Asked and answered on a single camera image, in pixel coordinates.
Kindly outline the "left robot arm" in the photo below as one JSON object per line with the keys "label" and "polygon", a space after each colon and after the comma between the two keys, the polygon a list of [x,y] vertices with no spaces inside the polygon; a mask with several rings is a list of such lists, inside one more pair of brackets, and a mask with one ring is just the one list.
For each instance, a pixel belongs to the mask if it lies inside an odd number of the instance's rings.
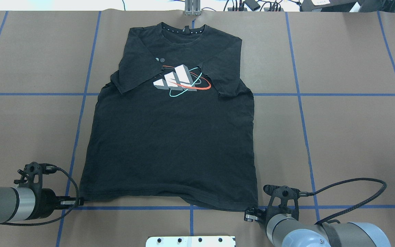
{"label": "left robot arm", "polygon": [[26,187],[0,187],[0,223],[45,219],[55,210],[83,205],[83,198],[57,196],[51,189],[35,193]]}

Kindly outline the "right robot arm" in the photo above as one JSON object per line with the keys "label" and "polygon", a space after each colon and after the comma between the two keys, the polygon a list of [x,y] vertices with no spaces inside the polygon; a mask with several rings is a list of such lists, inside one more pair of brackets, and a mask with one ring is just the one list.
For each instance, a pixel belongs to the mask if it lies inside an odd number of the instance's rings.
{"label": "right robot arm", "polygon": [[275,247],[390,247],[386,234],[365,222],[307,225],[299,211],[286,207],[248,208],[244,220],[257,222]]}

